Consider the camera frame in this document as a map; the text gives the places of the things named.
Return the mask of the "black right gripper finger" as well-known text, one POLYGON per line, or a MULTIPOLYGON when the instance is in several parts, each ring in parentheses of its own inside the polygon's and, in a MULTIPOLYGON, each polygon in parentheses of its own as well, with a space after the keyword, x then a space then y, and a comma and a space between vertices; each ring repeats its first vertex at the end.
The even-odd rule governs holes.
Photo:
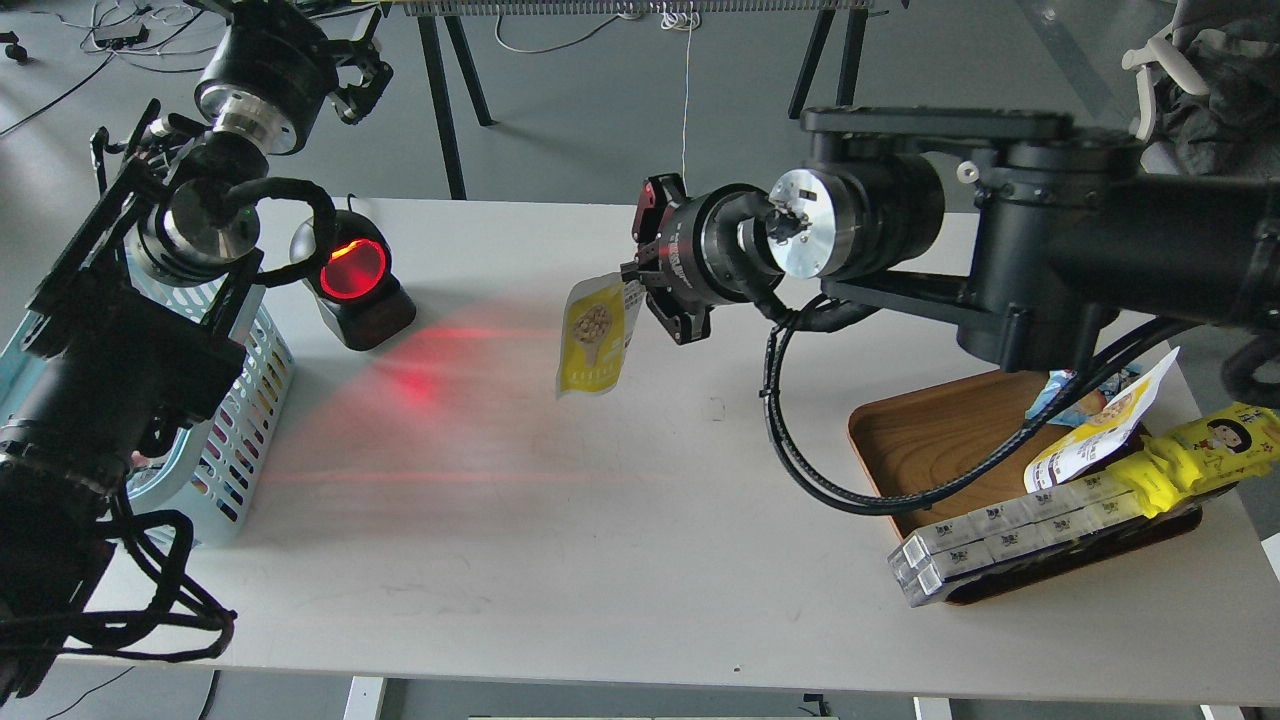
POLYGON ((710 337, 710 307, 678 297, 662 272, 644 270, 637 263, 622 263, 620 272, 622 281, 640 282, 645 305, 676 345, 710 337))
POLYGON ((675 213, 689 201, 681 174, 650 176, 643 182, 632 223, 636 273, 671 269, 678 263, 675 213))

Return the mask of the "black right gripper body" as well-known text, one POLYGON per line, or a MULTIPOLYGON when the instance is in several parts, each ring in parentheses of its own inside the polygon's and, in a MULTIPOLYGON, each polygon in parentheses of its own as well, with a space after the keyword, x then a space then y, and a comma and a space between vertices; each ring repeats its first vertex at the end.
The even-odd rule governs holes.
POLYGON ((664 184, 668 195, 657 236, 658 272, 663 284, 686 304, 719 306, 745 304, 748 296, 730 266, 726 249, 745 254, 749 275, 774 288, 781 282, 771 255, 763 219, 735 211, 740 199, 749 208, 765 201, 765 192, 750 184, 727 184, 691 197, 682 184, 664 184))

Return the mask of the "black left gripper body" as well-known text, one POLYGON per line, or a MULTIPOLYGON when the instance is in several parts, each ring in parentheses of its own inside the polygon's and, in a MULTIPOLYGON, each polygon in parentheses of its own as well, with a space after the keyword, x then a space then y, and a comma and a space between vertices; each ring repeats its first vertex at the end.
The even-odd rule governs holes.
POLYGON ((315 51, 321 41, 308 22, 230 24, 195 91, 202 118, 228 129, 238 117, 262 152, 298 152, 337 87, 334 65, 315 51))

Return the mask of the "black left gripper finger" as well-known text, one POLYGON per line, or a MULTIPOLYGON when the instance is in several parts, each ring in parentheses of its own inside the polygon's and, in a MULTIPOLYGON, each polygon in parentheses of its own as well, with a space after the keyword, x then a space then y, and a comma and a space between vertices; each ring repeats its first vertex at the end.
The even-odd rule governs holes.
POLYGON ((320 44, 320 55, 335 68, 353 67, 361 72, 362 81, 374 81, 383 72, 380 46, 376 31, 383 19, 383 10, 370 10, 357 24, 351 38, 329 38, 320 44))
POLYGON ((342 123, 357 126, 380 101, 394 77, 394 69, 383 60, 349 63, 348 67, 360 72, 360 82, 338 86, 328 97, 342 123))

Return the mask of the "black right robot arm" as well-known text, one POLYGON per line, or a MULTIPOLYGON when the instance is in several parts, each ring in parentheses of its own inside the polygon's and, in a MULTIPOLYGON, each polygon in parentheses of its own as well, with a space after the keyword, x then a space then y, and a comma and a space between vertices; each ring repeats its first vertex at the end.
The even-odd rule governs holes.
POLYGON ((1277 406, 1256 378, 1277 359, 1277 182, 1152 176, 1121 131, 1052 111, 809 108, 808 160, 772 190, 690 196, 678 174, 643 186, 621 266, 678 345, 710 311, 754 306, 773 325, 762 402, 783 469, 860 516, 928 509, 1028 442, 1129 361, 1197 325, 1252 332, 1222 365, 1229 395, 1277 406), (1004 372, 1074 377, 973 469, 911 495, 858 495, 818 473, 781 409, 791 338, 887 309, 955 325, 1004 372))

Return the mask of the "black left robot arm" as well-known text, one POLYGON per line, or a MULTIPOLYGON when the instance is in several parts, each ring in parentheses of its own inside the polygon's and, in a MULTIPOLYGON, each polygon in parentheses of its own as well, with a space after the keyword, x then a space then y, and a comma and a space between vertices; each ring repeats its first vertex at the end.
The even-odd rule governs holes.
POLYGON ((3 423, 3 698, 33 694, 61 655, 138 659, 163 626, 212 633, 165 653, 214 659, 236 615, 187 571, 192 521, 133 512, 134 459, 212 420, 248 356, 250 295, 298 281, 329 305, 396 288, 369 222, 306 179, 269 176, 325 102, 347 124, 392 76, 375 3, 330 38, 289 1, 206 1, 227 29, 195 90, 198 118, 151 101, 124 143, 100 131, 99 201, 27 304, 18 350, 44 369, 3 423))

